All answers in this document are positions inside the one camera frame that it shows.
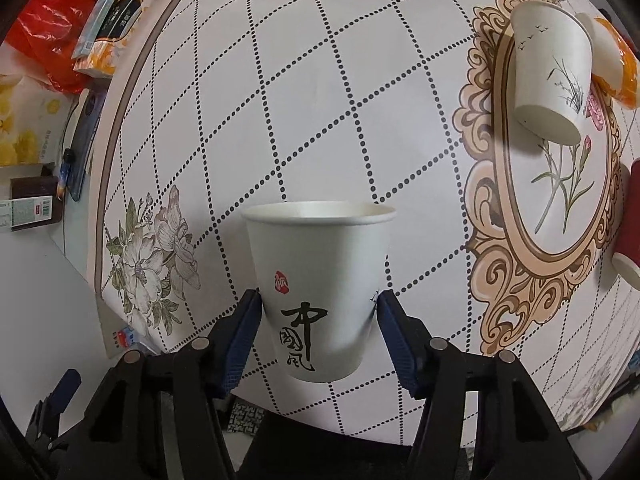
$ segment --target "black label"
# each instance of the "black label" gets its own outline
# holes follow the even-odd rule
[[[142,0],[118,0],[115,2],[107,14],[95,41],[118,41],[124,38],[131,25],[136,21],[141,6]]]

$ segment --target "cup rim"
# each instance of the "cup rim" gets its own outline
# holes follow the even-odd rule
[[[326,216],[305,215],[301,211],[303,208],[317,211],[321,207],[328,210]],[[263,224],[366,225],[389,222],[395,218],[396,210],[390,206],[371,202],[309,200],[254,205],[243,210],[241,215],[245,220]]]
[[[572,13],[570,13],[568,10],[563,9],[562,7],[556,5],[556,4],[552,4],[550,2],[543,2],[542,0],[525,0],[523,2],[520,2],[519,4],[517,4],[515,6],[515,8],[511,11],[510,16],[509,16],[509,20],[512,21],[513,20],[513,15],[514,13],[518,12],[518,9],[523,5],[523,4],[527,4],[528,6],[543,6],[543,7],[551,7],[552,9],[555,10],[559,10],[560,12],[562,12],[563,14],[567,15],[569,18],[571,18],[572,20],[574,20],[575,23],[577,23],[577,25],[582,29],[582,31],[585,33],[585,35],[587,36],[587,39],[589,40],[589,46],[591,47],[591,53],[593,53],[593,40],[591,39],[591,36],[589,35],[589,32],[587,31],[587,28],[580,22],[580,20],[578,20],[578,18],[576,18],[574,15],[572,15]]]

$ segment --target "diamond grid pattern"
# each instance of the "diamond grid pattern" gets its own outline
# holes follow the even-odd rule
[[[572,8],[577,2],[586,4],[586,0],[561,1]],[[477,325],[484,306],[469,294],[472,257],[463,248],[468,225],[463,208],[458,209],[461,179],[470,160],[449,121],[464,84],[465,43],[473,38],[473,6],[492,3],[178,3],[131,96],[119,153],[114,157],[112,178],[117,182],[110,182],[105,216],[113,229],[116,218],[124,217],[120,204],[129,196],[157,189],[154,205],[165,205],[173,184],[181,190],[181,205],[186,204],[183,215],[190,220],[194,236],[199,236],[194,243],[200,275],[206,274],[210,282],[197,294],[190,292],[189,304],[180,306],[188,312],[191,323],[183,323],[171,336],[157,332],[165,348],[175,350],[206,332],[216,319],[231,312],[238,291],[255,286],[237,209],[251,203],[309,199],[311,190],[316,199],[373,198],[396,206],[401,211],[398,221],[407,220],[398,232],[412,234],[405,233],[392,243],[385,269],[387,286],[402,296],[407,311],[422,317],[433,333],[459,338],[455,341],[459,348],[465,337],[465,349],[478,350]],[[451,66],[464,70],[451,71]],[[318,102],[318,95],[331,101]],[[628,132],[625,160],[630,152],[633,157],[640,131],[635,115],[621,112],[619,117],[621,130]],[[146,125],[146,130],[136,131],[135,124]],[[424,131],[424,142],[416,144],[415,132],[420,130]],[[230,172],[230,159],[241,165],[241,172]],[[138,170],[139,166],[144,166],[144,171]],[[452,192],[439,193],[439,187],[450,187]],[[205,197],[209,212],[203,216]],[[449,221],[438,227],[438,217]],[[429,232],[418,231],[427,225]],[[602,268],[610,263],[601,256],[594,266],[591,277],[602,275]],[[106,286],[110,268],[105,261],[103,294],[117,309],[118,298],[110,295],[111,287]],[[454,292],[455,303],[466,304],[466,311],[448,308],[445,317],[438,315],[438,308],[453,301],[438,288],[443,280],[460,284],[460,290]],[[609,351],[612,345],[606,343],[615,327],[626,326],[629,335],[638,330],[638,295],[634,291],[622,294],[617,282],[603,282],[602,286],[601,299],[599,289],[595,296],[583,294],[585,301],[592,303],[595,297],[594,310],[583,309],[582,317],[574,314],[580,310],[575,304],[578,290],[575,300],[563,305],[552,322],[530,328],[514,348],[538,386],[546,388],[545,397],[557,409],[557,416],[568,404],[565,399],[582,370],[589,371],[608,354],[613,355]],[[206,304],[206,298],[213,297],[214,304]],[[433,313],[428,307],[425,311],[427,303],[436,306]],[[542,356],[541,343],[548,340],[542,336],[556,328],[558,349]],[[579,333],[587,335],[581,339]],[[268,330],[262,326],[238,394],[329,430],[410,444],[422,402],[399,390],[377,327],[372,329],[368,345],[363,364],[352,376],[329,386],[300,383],[274,366]],[[573,353],[573,346],[582,346],[577,362],[565,359]],[[622,366],[624,358],[618,360]],[[620,366],[609,366],[613,381]],[[463,434],[467,446],[474,441],[476,400],[470,398],[467,403]]]

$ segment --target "yellow tissue package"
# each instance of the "yellow tissue package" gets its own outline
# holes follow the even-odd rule
[[[116,0],[98,31],[91,52],[76,61],[74,70],[91,77],[113,77],[118,60],[135,30],[136,20],[152,1]]]
[[[0,166],[55,162],[72,100],[23,75],[0,75]]]

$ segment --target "ornate frame pattern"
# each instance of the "ornate frame pattern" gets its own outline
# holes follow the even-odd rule
[[[542,251],[524,229],[511,181],[505,92],[514,49],[510,14],[522,1],[496,0],[496,7],[474,9],[477,36],[468,53],[468,84],[453,117],[467,153],[476,160],[465,186],[466,213],[474,228],[466,248],[476,256],[471,293],[488,304],[480,329],[481,351],[487,355],[513,345],[533,322],[551,320],[586,279],[611,234],[620,186],[620,130],[611,98],[596,89],[605,115],[607,173],[593,219],[580,239],[558,254]],[[559,5],[558,0],[541,1]],[[502,319],[506,314],[518,317],[515,324]]]

